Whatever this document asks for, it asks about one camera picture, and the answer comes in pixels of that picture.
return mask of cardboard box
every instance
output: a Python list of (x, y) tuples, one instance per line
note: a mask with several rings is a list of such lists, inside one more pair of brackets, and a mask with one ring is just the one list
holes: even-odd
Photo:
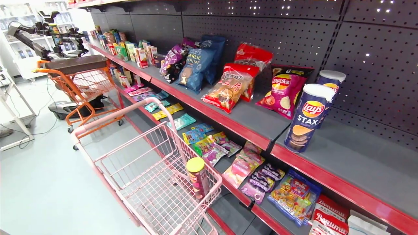
[(135, 48), (135, 57), (138, 67), (142, 69), (148, 67), (147, 56), (144, 49)]

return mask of red snack bag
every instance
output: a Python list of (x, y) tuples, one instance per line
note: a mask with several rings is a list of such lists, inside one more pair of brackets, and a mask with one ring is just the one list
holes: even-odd
[(258, 67), (251, 65), (225, 64), (221, 80), (202, 97), (203, 102), (231, 113), (232, 108), (258, 71)]
[(271, 91), (256, 104), (292, 119), (296, 98), (314, 68), (274, 64), (271, 67)]
[[(242, 43), (235, 54), (234, 63), (252, 65), (260, 68), (263, 71), (267, 65), (271, 63), (273, 53), (262, 49), (261, 47)], [(241, 99), (249, 102), (252, 100), (254, 93), (254, 79), (251, 80), (248, 88), (241, 95)]]

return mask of shopping cart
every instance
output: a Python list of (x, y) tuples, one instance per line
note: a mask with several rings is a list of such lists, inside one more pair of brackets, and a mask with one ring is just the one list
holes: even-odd
[[(84, 56), (54, 62), (38, 61), (36, 70), (38, 72), (48, 73), (51, 80), (56, 83), (56, 86), (64, 91), (78, 105), (65, 118), (69, 133), (73, 131), (74, 123), (81, 122), (80, 125), (84, 125), (90, 119), (96, 119), (98, 116), (118, 110), (110, 109), (99, 112), (98, 108), (94, 108), (90, 104), (90, 101), (96, 99), (98, 96), (116, 89), (115, 83), (107, 68), (107, 59), (101, 55)], [(81, 109), (87, 109), (90, 115), (83, 117), (80, 112)], [(80, 118), (70, 120), (70, 117), (76, 113)], [(122, 116), (115, 117), (115, 119), (109, 120), (109, 122), (103, 123), (101, 126), (81, 134), (79, 138), (116, 121), (119, 125), (122, 125)]]
[[(165, 112), (173, 129), (163, 122), (95, 160), (90, 158), (77, 136), (151, 102)], [(186, 162), (198, 155), (179, 138), (172, 116), (158, 99), (146, 98), (79, 126), (71, 135), (75, 146), (137, 226), (143, 225), (152, 235), (218, 234), (205, 211), (219, 196), (222, 177), (205, 164), (210, 190), (201, 201), (196, 199)], [(145, 141), (150, 147), (141, 146), (143, 152), (138, 156), (122, 154), (126, 148), (140, 151), (135, 147)], [(155, 163), (144, 167), (149, 158)]]

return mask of lay's chip bag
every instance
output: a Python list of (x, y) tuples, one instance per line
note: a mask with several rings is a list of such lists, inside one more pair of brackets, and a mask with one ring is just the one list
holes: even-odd
[[(336, 95), (338, 93), (338, 89), (339, 89), (341, 83), (345, 80), (345, 77), (346, 77), (346, 75), (341, 73), (341, 72), (332, 71), (332, 70), (321, 70), (319, 72), (319, 78), (316, 81), (316, 83), (332, 88), (335, 92), (335, 95)], [(322, 122), (324, 121), (324, 118), (328, 114), (328, 111), (329, 111), (329, 108), (331, 107), (331, 104), (332, 103), (328, 103), (328, 106), (325, 107), (324, 115), (322, 116), (321, 120), (319, 121), (318, 128), (321, 128)]]
[(285, 146), (289, 150), (297, 153), (306, 150), (324, 115), (325, 107), (332, 101), (334, 94), (332, 88), (319, 84), (307, 84), (303, 87), (303, 93), (285, 139)]
[(256, 104), (292, 119), (298, 94), (314, 69), (276, 64), (271, 67), (273, 69), (271, 91)]

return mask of white floor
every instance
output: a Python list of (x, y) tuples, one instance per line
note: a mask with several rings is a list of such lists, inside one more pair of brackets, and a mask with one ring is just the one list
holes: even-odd
[[(51, 103), (46, 79), (20, 84), (22, 93), (38, 112)], [(50, 83), (50, 92), (55, 88)], [(55, 100), (65, 100), (61, 91)], [(33, 125), (34, 133), (47, 131), (55, 122), (48, 108), (41, 110)], [(72, 150), (65, 121), (57, 121), (47, 134), (36, 135), (24, 149), (0, 152), (0, 228), (11, 235), (141, 235), (115, 199), (82, 158)], [(125, 123), (116, 123), (82, 139), (98, 157), (138, 133)]]

